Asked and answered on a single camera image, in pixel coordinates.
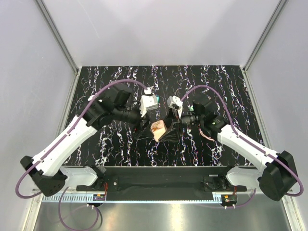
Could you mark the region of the beige cube adapter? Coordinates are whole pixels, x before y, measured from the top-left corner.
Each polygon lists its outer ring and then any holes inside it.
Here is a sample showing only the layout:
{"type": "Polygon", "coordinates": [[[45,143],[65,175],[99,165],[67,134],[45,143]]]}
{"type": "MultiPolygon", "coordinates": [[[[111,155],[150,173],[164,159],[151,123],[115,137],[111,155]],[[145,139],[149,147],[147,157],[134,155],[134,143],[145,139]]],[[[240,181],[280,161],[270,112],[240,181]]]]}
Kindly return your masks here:
{"type": "Polygon", "coordinates": [[[154,140],[159,142],[159,139],[165,134],[167,131],[166,125],[163,120],[156,121],[151,124],[151,132],[154,136],[154,140]]]}

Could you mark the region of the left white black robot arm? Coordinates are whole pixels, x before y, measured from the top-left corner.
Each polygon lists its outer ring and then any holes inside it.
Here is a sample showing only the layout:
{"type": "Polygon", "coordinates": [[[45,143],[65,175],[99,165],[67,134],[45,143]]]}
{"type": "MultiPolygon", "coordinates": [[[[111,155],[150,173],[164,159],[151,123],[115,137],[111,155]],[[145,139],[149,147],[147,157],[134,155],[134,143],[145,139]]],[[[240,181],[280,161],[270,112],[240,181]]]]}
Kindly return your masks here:
{"type": "Polygon", "coordinates": [[[69,187],[85,187],[88,191],[107,189],[104,167],[66,167],[63,163],[102,127],[113,121],[139,125],[146,113],[156,106],[151,88],[139,81],[123,79],[104,86],[88,98],[85,106],[51,144],[35,156],[21,159],[25,171],[15,186],[16,195],[29,198],[19,191],[25,177],[30,177],[39,189],[35,196],[53,196],[69,187]]]}

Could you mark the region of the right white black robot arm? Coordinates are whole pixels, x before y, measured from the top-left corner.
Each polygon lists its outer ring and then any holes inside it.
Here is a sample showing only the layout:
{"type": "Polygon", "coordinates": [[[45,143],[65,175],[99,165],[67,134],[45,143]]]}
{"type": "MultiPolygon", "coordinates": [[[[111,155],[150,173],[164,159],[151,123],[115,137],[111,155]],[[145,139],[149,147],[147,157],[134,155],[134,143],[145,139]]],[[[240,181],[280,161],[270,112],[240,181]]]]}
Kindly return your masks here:
{"type": "Polygon", "coordinates": [[[260,189],[269,199],[279,201],[300,182],[289,152],[278,153],[243,134],[230,119],[214,112],[211,101],[193,102],[193,110],[185,116],[179,97],[170,96],[167,105],[169,112],[165,119],[151,126],[157,142],[179,141],[184,127],[196,125],[202,137],[226,145],[255,166],[255,169],[230,167],[218,177],[218,185],[213,190],[229,191],[234,186],[245,186],[260,189]]]}

